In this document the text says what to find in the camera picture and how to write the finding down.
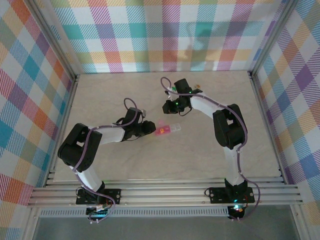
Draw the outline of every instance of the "purple cable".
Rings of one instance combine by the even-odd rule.
[[[242,121],[242,119],[240,118],[240,116],[235,112],[233,111],[231,108],[227,107],[227,106],[224,106],[220,103],[218,103],[217,101],[214,101],[212,100],[211,98],[207,97],[207,96],[203,96],[203,95],[200,95],[200,94],[194,94],[194,93],[177,93],[177,92],[174,92],[174,91],[171,91],[169,90],[163,83],[163,79],[167,80],[169,82],[169,88],[171,88],[172,84],[171,84],[171,81],[169,80],[169,78],[163,76],[161,79],[160,79],[160,83],[162,85],[162,87],[167,90],[169,93],[171,94],[175,94],[175,95],[178,95],[178,96],[196,96],[196,97],[199,97],[199,98],[203,98],[203,99],[206,99],[208,100],[209,102],[217,105],[218,107],[221,107],[221,108],[224,108],[226,110],[228,110],[230,113],[232,113],[236,119],[239,121],[241,127],[243,128],[243,131],[244,131],[244,142],[237,148],[236,150],[236,159],[237,159],[237,166],[238,166],[238,172],[240,174],[240,176],[246,180],[248,183],[251,183],[253,185],[256,186],[257,190],[258,190],[258,199],[256,201],[256,204],[254,205],[254,208],[251,212],[249,212],[245,217],[243,217],[242,219],[245,219],[247,217],[249,217],[255,210],[256,208],[258,207],[258,204],[260,202],[260,198],[261,198],[261,191],[260,191],[260,188],[258,186],[257,183],[255,183],[254,181],[251,181],[249,180],[248,178],[246,178],[243,174],[242,174],[242,171],[241,171],[241,166],[240,166],[240,149],[244,147],[244,145],[246,145],[247,141],[248,141],[248,131],[247,131],[247,128],[245,126],[245,123]]]
[[[122,124],[122,125],[101,125],[101,126],[97,126],[97,127],[91,128],[90,131],[88,132],[87,136],[86,136],[86,139],[85,139],[85,142],[84,142],[84,147],[83,147],[82,155],[81,155],[79,161],[77,162],[77,164],[76,164],[76,165],[74,166],[74,168],[72,169],[72,171],[73,171],[73,172],[75,173],[75,175],[76,175],[76,178],[78,179],[78,181],[81,183],[81,185],[83,185],[83,187],[84,187],[86,190],[88,190],[89,192],[91,192],[91,193],[93,193],[93,194],[96,194],[96,195],[99,195],[99,196],[101,196],[101,197],[110,199],[110,200],[112,201],[112,206],[113,206],[113,207],[112,207],[112,209],[109,211],[109,213],[108,213],[105,217],[103,217],[103,218],[101,218],[101,219],[99,219],[99,220],[97,220],[97,221],[93,221],[93,220],[91,219],[91,216],[89,215],[89,220],[91,221],[91,223],[99,223],[99,222],[105,220],[105,219],[115,210],[116,202],[115,202],[115,200],[114,200],[112,197],[110,197],[110,196],[108,196],[108,195],[104,195],[104,194],[99,193],[99,192],[95,192],[95,191],[93,191],[92,189],[90,189],[89,187],[87,187],[87,186],[81,181],[81,179],[80,179],[80,177],[78,176],[78,174],[76,173],[76,171],[77,171],[77,168],[78,168],[78,167],[80,166],[80,164],[82,163],[82,161],[84,160],[84,157],[85,157],[85,154],[86,154],[86,151],[87,151],[87,148],[88,148],[88,141],[89,141],[89,138],[90,138],[91,133],[92,133],[94,130],[104,129],[104,128],[122,128],[122,127],[125,127],[125,126],[128,126],[128,125],[132,124],[132,123],[136,120],[137,115],[138,115],[137,104],[136,104],[131,98],[126,97],[126,98],[123,100],[123,104],[124,104],[124,107],[125,107],[127,110],[128,110],[128,107],[127,107],[127,104],[126,104],[126,100],[131,101],[131,102],[133,103],[133,105],[134,105],[135,114],[134,114],[133,119],[132,119],[130,122],[128,122],[128,123],[126,123],[126,124]]]

